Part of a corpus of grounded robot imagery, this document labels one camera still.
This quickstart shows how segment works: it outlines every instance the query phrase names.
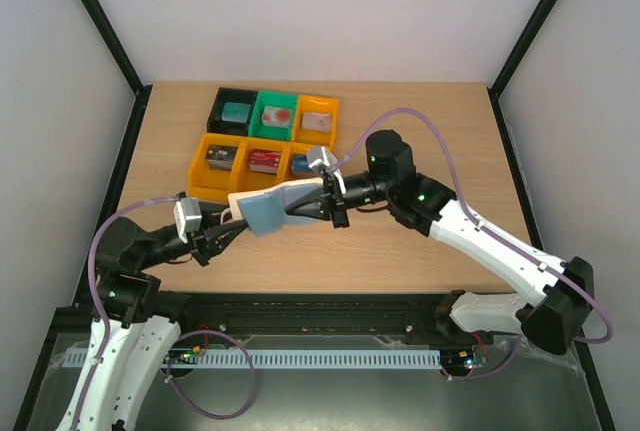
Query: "white perforated rail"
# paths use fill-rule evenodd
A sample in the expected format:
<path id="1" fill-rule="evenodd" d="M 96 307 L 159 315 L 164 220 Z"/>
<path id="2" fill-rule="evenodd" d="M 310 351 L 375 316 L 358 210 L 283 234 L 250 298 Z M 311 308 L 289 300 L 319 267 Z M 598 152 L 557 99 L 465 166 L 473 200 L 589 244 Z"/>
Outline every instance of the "white perforated rail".
<path id="1" fill-rule="evenodd" d="M 86 353 L 86 349 L 70 351 L 62 366 L 82 367 Z M 440 369 L 440 353 L 429 350 L 250 350 L 249 354 L 257 369 Z M 194 367 L 242 369 L 247 363 L 238 349 L 213 349 L 203 357 L 173 365 L 176 369 Z"/>

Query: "white wall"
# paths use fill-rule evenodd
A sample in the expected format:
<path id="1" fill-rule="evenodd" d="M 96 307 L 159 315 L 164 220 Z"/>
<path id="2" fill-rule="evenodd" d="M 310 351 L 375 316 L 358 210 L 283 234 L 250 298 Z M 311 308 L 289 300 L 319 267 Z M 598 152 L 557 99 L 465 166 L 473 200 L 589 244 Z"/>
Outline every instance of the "white wall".
<path id="1" fill-rule="evenodd" d="M 614 420 L 638 429 L 640 0 L 560 0 L 502 103 L 543 240 L 579 254 L 616 336 L 592 346 Z M 602 333 L 592 319 L 589 334 Z"/>
<path id="2" fill-rule="evenodd" d="M 101 0 L 142 80 L 491 83 L 538 0 Z"/>
<path id="3" fill-rule="evenodd" d="M 133 94 L 79 0 L 0 0 L 0 429 L 71 304 Z"/>

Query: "wooden table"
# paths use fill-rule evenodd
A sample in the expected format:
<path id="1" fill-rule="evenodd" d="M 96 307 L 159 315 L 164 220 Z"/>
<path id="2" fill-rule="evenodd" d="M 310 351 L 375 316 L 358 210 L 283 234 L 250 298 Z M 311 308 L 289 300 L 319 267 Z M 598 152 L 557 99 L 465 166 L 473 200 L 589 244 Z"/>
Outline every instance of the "wooden table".
<path id="1" fill-rule="evenodd" d="M 158 82 L 154 85 L 125 183 L 121 206 L 185 190 L 187 170 L 219 86 L 314 94 L 340 99 L 336 155 L 371 122 L 395 107 L 428 115 L 444 135 L 465 196 L 481 214 L 518 238 L 527 232 L 496 121 L 481 83 Z M 420 172 L 452 187 L 430 131 L 412 116 L 394 116 Z M 346 174 L 366 169 L 364 149 Z M 131 216 L 151 230 L 172 222 L 169 205 Z M 351 227 L 330 223 L 285 227 L 256 238 L 245 231 L 211 264 L 195 261 L 149 270 L 163 289 L 197 292 L 430 293 L 464 288 L 508 291 L 492 273 L 453 248 L 409 231 L 387 213 L 350 213 Z"/>

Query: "red box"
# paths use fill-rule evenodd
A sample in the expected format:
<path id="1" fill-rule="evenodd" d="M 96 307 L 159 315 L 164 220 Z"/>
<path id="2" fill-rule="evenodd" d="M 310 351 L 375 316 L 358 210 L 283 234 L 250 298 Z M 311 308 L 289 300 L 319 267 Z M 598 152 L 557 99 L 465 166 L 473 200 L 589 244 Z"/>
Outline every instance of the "red box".
<path id="1" fill-rule="evenodd" d="M 282 153 L 255 149 L 249 156 L 249 169 L 259 173 L 277 174 Z"/>

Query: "gray floor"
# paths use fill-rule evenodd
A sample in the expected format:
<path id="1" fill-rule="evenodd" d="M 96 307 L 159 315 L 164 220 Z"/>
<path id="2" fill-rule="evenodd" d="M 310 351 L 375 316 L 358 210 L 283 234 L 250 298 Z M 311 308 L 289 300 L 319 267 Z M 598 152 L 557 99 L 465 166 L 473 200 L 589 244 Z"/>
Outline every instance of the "gray floor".
<path id="1" fill-rule="evenodd" d="M 66 349 L 77 337 L 60 343 Z M 351 343 L 371 347 L 358 338 Z M 288 347 L 293 342 L 280 341 Z M 325 347 L 337 341 L 313 340 Z M 275 347 L 273 338 L 252 341 Z M 491 350 L 492 362 L 504 358 Z M 79 371 L 57 368 L 43 384 L 30 431 L 55 429 Z M 138 420 L 138 431 L 160 430 L 598 430 L 584 377 L 575 370 L 523 352 L 500 375 L 448 383 L 437 371 L 263 370 L 256 402 L 243 416 L 216 422 L 191 411 L 156 377 Z M 216 413 L 237 409 L 249 388 L 244 370 L 195 370 L 181 383 L 197 404 Z"/>

